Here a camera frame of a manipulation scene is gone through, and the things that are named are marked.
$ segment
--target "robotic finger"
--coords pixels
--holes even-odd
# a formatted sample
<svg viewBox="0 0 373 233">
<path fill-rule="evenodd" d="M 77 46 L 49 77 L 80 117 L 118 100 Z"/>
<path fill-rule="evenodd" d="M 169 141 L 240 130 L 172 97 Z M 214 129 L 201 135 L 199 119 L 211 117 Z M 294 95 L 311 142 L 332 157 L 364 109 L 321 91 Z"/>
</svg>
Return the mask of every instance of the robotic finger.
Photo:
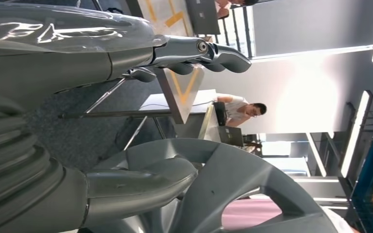
<svg viewBox="0 0 373 233">
<path fill-rule="evenodd" d="M 228 46 L 205 42 L 200 38 L 164 36 L 167 43 L 154 47 L 148 66 L 169 68 L 178 74 L 189 74 L 193 64 L 201 64 L 213 72 L 225 69 L 242 73 L 251 62 L 242 53 Z"/>
</svg>

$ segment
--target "bolt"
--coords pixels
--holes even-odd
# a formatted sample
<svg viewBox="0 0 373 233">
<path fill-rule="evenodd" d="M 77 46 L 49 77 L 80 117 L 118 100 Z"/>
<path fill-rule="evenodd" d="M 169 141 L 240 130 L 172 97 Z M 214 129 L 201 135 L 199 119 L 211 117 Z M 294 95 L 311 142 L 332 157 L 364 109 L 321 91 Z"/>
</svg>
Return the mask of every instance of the bolt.
<svg viewBox="0 0 373 233">
<path fill-rule="evenodd" d="M 198 42 L 198 51 L 206 53 L 208 51 L 208 45 L 204 41 Z"/>
</svg>

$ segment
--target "yellow stripe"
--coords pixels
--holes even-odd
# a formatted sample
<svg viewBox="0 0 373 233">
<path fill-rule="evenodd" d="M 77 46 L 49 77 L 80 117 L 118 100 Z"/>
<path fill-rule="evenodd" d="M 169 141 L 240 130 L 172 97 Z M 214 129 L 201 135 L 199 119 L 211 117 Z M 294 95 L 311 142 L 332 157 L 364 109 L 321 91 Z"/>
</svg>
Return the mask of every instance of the yellow stripe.
<svg viewBox="0 0 373 233">
<path fill-rule="evenodd" d="M 174 82 L 174 85 L 175 85 L 176 92 L 178 92 L 178 96 L 182 101 L 182 92 L 181 92 L 181 88 L 178 83 L 178 79 L 176 78 L 175 72 L 173 72 L 172 70 L 170 70 L 170 72 L 171 72 L 172 81 Z"/>
<path fill-rule="evenodd" d="M 182 23 L 184 24 L 184 29 L 185 29 L 186 36 L 189 36 L 188 29 L 187 29 L 187 23 L 185 23 L 184 17 L 182 17 Z"/>
<path fill-rule="evenodd" d="M 172 0 L 170 0 L 170 8 L 171 8 L 172 15 L 174 15 L 175 14 L 175 8 L 173 7 Z"/>
<path fill-rule="evenodd" d="M 167 27 L 171 27 L 172 25 L 174 25 L 176 22 L 178 22 L 179 20 L 183 19 L 184 18 L 184 14 L 182 12 L 178 12 L 176 14 L 174 14 L 171 18 L 169 18 L 165 24 L 167 25 Z"/>
<path fill-rule="evenodd" d="M 151 15 L 151 21 L 156 22 L 156 15 L 155 15 L 155 11 L 153 10 L 151 0 L 145 0 L 145 1 L 147 2 L 148 11 L 149 11 L 149 14 Z"/>
<path fill-rule="evenodd" d="M 198 74 L 198 69 L 195 69 L 194 72 L 192 73 L 191 81 L 188 83 L 188 87 L 185 90 L 185 93 L 182 95 L 181 102 L 185 103 L 188 99 L 189 93 L 191 92 L 192 86 L 195 83 L 195 79 L 197 78 Z"/>
</svg>

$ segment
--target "metal table leg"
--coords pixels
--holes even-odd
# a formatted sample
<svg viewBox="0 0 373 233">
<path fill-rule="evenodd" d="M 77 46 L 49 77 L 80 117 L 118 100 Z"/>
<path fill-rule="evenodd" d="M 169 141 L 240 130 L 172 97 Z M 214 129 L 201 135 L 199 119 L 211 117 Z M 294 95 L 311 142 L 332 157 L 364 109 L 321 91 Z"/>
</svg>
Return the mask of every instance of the metal table leg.
<svg viewBox="0 0 373 233">
<path fill-rule="evenodd" d="M 128 143 L 126 144 L 125 148 L 123 150 L 126 150 L 128 149 L 128 147 L 130 146 L 130 144 L 132 143 L 132 141 L 134 140 L 134 138 L 136 137 L 136 135 L 138 135 L 139 131 L 141 130 L 142 126 L 144 125 L 145 121 L 147 120 L 147 116 L 145 116 L 141 123 L 138 125 L 138 128 L 135 130 L 135 133 L 132 135 L 131 139 L 129 139 Z"/>
<path fill-rule="evenodd" d="M 161 128 L 161 124 L 159 124 L 158 118 L 153 117 L 153 121 L 155 122 L 156 128 L 158 129 L 159 134 L 161 135 L 161 138 L 166 139 L 164 131 Z"/>
<path fill-rule="evenodd" d="M 123 83 L 125 82 L 125 78 L 121 79 L 117 84 L 115 84 L 111 89 L 109 89 L 105 94 L 103 94 L 97 101 L 95 101 L 86 111 L 85 113 L 90 113 L 94 110 L 100 103 L 102 103 L 108 96 L 110 96 L 114 91 L 118 89 Z"/>
<path fill-rule="evenodd" d="M 98 117 L 168 117 L 171 116 L 171 111 L 166 110 L 145 110 L 145 111 L 118 111 L 118 112 L 103 112 L 103 113 L 72 113 L 61 114 L 58 117 L 62 119 L 79 119 L 79 118 L 98 118 Z"/>
<path fill-rule="evenodd" d="M 101 4 L 98 0 L 92 0 L 92 2 L 94 3 L 95 9 L 97 9 L 97 11 L 103 11 Z"/>
</svg>

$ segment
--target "man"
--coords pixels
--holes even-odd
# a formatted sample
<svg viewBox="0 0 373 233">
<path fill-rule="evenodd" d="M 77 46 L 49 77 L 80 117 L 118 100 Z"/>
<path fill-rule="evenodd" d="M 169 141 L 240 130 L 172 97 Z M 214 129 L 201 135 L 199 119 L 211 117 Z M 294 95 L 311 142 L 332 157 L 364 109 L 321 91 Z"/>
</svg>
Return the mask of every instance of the man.
<svg viewBox="0 0 373 233">
<path fill-rule="evenodd" d="M 237 127 L 251 117 L 264 115 L 267 107 L 263 103 L 248 103 L 246 99 L 239 96 L 218 94 L 218 102 L 225 103 L 225 110 L 228 116 L 226 126 Z"/>
<path fill-rule="evenodd" d="M 232 4 L 241 6 L 252 6 L 259 0 L 215 0 L 215 7 L 217 8 L 218 19 L 229 16 L 229 8 Z"/>
</svg>

